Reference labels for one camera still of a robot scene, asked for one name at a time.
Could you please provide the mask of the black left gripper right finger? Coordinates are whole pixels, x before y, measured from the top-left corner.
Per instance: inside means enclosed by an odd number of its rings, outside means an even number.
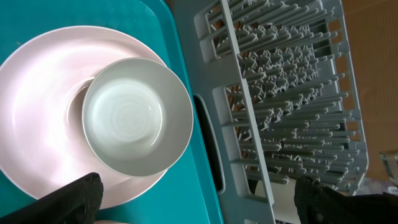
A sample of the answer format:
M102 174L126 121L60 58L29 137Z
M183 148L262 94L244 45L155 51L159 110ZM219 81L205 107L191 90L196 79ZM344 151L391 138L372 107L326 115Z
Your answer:
M397 224L397 196L345 196L310 177L296 180L294 204L302 224Z

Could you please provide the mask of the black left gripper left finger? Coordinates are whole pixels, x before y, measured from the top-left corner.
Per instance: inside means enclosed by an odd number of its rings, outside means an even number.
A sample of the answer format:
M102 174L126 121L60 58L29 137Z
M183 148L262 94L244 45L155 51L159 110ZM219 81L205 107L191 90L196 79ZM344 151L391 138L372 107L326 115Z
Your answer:
M100 175L92 172L1 217L1 224L93 224L101 206L103 192Z

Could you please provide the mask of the cream plastic cup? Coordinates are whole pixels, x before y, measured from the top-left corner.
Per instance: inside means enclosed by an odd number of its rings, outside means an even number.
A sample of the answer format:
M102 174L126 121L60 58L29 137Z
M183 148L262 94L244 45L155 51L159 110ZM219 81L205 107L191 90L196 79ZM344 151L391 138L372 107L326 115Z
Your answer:
M301 223L294 202L296 180L289 179L287 184L276 184L271 182L271 190L274 196L272 206L274 218L266 223L281 221L285 223Z

